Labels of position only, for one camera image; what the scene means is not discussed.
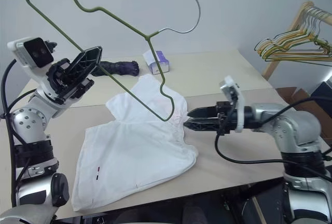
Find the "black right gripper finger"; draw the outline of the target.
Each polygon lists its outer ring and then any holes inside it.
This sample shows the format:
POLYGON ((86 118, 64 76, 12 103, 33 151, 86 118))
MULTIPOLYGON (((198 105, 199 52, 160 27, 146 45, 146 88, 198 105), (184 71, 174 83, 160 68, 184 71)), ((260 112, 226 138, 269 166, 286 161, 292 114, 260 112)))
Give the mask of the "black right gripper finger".
POLYGON ((218 131, 219 120, 217 118, 191 118, 183 125, 193 131, 218 131))
POLYGON ((187 116, 191 118, 216 118, 217 115, 218 113, 215 106, 198 107, 187 114, 187 116))

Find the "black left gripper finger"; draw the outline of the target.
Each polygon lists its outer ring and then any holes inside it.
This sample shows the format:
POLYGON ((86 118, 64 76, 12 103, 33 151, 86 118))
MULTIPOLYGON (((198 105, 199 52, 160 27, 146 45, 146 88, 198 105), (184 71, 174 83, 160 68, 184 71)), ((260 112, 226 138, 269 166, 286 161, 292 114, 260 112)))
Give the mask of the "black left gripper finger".
POLYGON ((91 75, 97 68, 98 68, 98 65, 89 65, 86 67, 82 67, 79 71, 78 79, 84 80, 89 75, 91 75))
POLYGON ((99 64, 102 50, 101 46, 96 46, 82 51, 66 69, 66 74, 70 77, 87 77, 99 64))

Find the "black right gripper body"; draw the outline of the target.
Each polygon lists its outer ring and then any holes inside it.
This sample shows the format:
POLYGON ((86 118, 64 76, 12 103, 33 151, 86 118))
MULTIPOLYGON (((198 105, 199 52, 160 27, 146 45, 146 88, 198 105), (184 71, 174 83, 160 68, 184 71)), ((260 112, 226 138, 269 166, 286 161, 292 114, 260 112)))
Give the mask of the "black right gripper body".
POLYGON ((234 104, 228 101, 219 101, 216 103, 216 114, 218 119, 218 130, 217 134, 225 134, 226 126, 228 125, 229 119, 234 111, 234 104))

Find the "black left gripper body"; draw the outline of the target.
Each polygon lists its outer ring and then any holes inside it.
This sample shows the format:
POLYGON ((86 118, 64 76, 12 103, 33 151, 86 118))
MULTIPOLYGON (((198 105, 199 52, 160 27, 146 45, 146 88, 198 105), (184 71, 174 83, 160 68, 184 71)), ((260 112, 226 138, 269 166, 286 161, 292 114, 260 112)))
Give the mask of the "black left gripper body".
POLYGON ((81 98, 94 85, 94 81, 88 77, 79 80, 78 77, 68 76, 66 69, 71 63, 67 58, 61 59, 46 72, 47 80, 56 94, 54 101, 60 105, 68 99, 81 98))

